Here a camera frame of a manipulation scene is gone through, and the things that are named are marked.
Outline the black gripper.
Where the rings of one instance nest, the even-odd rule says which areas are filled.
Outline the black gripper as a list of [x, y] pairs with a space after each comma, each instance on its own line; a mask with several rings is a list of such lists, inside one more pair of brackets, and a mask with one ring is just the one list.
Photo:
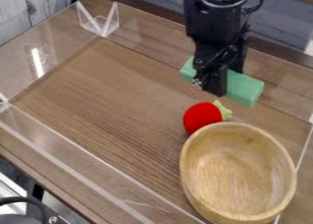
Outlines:
[[184, 0], [187, 35], [195, 43], [193, 83], [227, 94], [228, 70], [244, 72], [248, 55], [248, 0]]

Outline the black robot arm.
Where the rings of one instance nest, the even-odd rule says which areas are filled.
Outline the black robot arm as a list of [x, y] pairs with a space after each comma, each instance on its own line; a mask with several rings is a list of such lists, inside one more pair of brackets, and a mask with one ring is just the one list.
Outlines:
[[217, 96], [227, 95], [228, 71], [244, 73], [249, 16], [263, 6], [249, 0], [184, 0], [187, 34], [195, 43], [193, 81]]

